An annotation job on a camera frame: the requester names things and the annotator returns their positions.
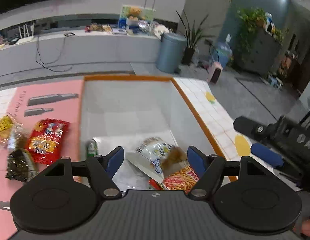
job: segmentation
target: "doorway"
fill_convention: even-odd
[[[296,64],[295,73],[298,78],[295,80],[294,87],[302,93],[310,81],[310,47],[301,65]]]

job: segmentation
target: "snack bag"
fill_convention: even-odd
[[[136,148],[136,152],[147,158],[154,167],[155,172],[161,174],[161,161],[164,160],[169,151],[174,147],[159,137],[149,137]]]
[[[0,119],[0,145],[6,146],[13,125],[14,120],[9,115]]]
[[[163,190],[184,190],[188,193],[198,181],[198,177],[190,165],[166,177],[159,186]]]
[[[9,154],[6,178],[28,182],[38,174],[31,154],[23,149]]]
[[[60,158],[68,126],[69,122],[48,118],[35,125],[26,145],[34,162],[50,165]]]
[[[24,147],[25,131],[21,124],[14,123],[7,142],[7,150],[9,153]]]

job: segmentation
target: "plant pot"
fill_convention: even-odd
[[[194,55],[195,50],[193,48],[186,48],[184,51],[183,59],[181,60],[181,63],[183,65],[190,65],[192,61],[192,57]]]

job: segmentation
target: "pink mat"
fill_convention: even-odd
[[[79,125],[83,85],[83,80],[73,80],[19,87],[10,102],[7,112],[24,125],[28,134],[31,133],[36,122],[45,118],[70,122],[69,131],[63,141],[61,156],[69,156],[72,161],[79,161]],[[55,103],[27,106],[28,99],[31,97],[69,93],[78,94],[79,97]],[[53,108],[54,111],[24,117],[25,110],[34,108]],[[7,155],[7,151],[0,148],[0,201],[9,201],[15,191],[23,185],[19,181],[10,181],[5,178]],[[45,165],[41,164],[40,170],[44,168]],[[10,212],[0,210],[0,240],[8,239],[15,231],[16,227]]]

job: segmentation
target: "red snack bag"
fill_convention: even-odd
[[[156,184],[163,190],[184,190],[188,193],[191,188],[198,181],[198,177],[190,165],[182,168],[168,177],[166,177],[162,183],[156,183],[153,179],[150,179],[150,185],[157,189]]]
[[[35,125],[26,145],[34,162],[50,165],[60,158],[68,126],[69,122],[48,118]]]

